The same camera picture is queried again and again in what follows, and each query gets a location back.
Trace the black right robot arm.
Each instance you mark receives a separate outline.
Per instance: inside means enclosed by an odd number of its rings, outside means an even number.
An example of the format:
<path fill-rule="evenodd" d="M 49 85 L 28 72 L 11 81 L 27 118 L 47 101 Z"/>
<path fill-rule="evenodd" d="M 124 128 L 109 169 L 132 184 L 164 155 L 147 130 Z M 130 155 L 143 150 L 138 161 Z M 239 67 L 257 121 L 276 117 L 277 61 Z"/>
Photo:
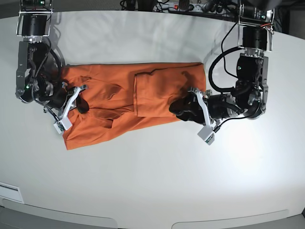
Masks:
<path fill-rule="evenodd" d="M 54 117 L 64 109 L 89 110 L 88 103 L 61 76 L 62 62 L 49 39 L 51 0 L 21 0 L 16 35 L 19 43 L 15 95 L 23 103 L 36 102 Z"/>

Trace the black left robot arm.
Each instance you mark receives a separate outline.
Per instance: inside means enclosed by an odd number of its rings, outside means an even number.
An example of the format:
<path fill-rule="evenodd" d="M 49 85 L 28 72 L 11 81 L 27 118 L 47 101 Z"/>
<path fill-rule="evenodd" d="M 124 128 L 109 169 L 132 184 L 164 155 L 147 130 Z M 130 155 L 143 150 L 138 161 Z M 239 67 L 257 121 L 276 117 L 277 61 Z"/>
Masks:
<path fill-rule="evenodd" d="M 208 121 L 218 122 L 221 127 L 227 121 L 256 119 L 266 111 L 268 85 L 268 57 L 266 51 L 272 49 L 274 10 L 266 10 L 255 1 L 241 0 L 234 11 L 235 23 L 243 27 L 242 43 L 230 48 L 213 61 L 209 68 L 208 80 L 216 95 L 200 96 L 204 112 L 191 89 L 186 97 L 173 102 L 169 110 L 183 121 L 194 121 L 208 125 Z M 236 66 L 235 86 L 220 88 L 213 81 L 213 70 L 226 55 L 243 50 Z"/>

